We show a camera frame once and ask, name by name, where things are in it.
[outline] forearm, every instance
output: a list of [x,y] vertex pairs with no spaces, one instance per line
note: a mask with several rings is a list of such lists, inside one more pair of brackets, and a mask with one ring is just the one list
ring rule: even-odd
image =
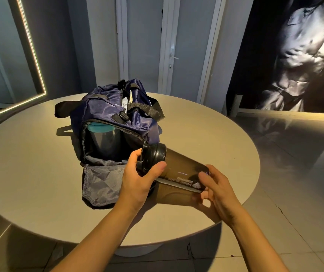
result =
[[104,271],[134,216],[134,212],[117,202],[110,213],[52,272]]
[[288,272],[259,226],[244,210],[232,226],[250,272]]

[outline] person's left hand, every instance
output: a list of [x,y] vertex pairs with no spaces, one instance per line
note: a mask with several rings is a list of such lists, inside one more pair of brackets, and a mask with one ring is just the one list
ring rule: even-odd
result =
[[130,154],[128,163],[124,169],[118,199],[119,204],[131,208],[131,211],[135,214],[145,203],[153,181],[160,176],[167,165],[164,161],[160,161],[144,177],[141,177],[135,167],[141,152],[142,149],[139,149]]

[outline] tile floor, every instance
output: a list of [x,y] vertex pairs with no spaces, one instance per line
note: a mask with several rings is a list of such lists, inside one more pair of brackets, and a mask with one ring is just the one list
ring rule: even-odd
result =
[[[291,272],[324,272],[324,121],[237,117],[260,155],[261,174],[244,204]],[[74,244],[14,226],[0,239],[0,272],[50,271]],[[137,258],[115,256],[106,271],[247,271],[224,224]]]

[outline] mirror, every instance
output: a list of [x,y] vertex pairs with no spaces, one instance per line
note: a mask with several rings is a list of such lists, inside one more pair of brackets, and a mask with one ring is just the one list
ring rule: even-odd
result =
[[0,114],[46,95],[21,0],[0,0]]

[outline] black bottle lid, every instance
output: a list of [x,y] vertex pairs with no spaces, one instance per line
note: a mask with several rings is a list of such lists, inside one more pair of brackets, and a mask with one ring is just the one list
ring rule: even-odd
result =
[[148,144],[144,142],[141,153],[141,161],[137,162],[137,169],[147,173],[153,165],[165,160],[167,147],[163,143]]

